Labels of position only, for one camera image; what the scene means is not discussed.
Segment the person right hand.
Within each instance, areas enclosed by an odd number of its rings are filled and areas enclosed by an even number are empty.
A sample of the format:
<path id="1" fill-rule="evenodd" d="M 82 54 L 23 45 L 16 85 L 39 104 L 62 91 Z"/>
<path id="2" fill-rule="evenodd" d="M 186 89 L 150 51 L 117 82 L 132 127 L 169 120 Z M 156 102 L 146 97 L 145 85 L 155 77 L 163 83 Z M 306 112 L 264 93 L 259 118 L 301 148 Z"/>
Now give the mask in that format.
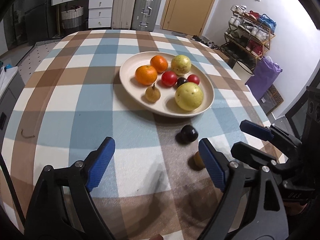
<path id="1" fill-rule="evenodd" d="M 293 202 L 284 202 L 284 207 L 286 213 L 289 216 L 294 216 L 300 214 L 308 204 L 301 205 L 300 203 L 293 203 Z"/>

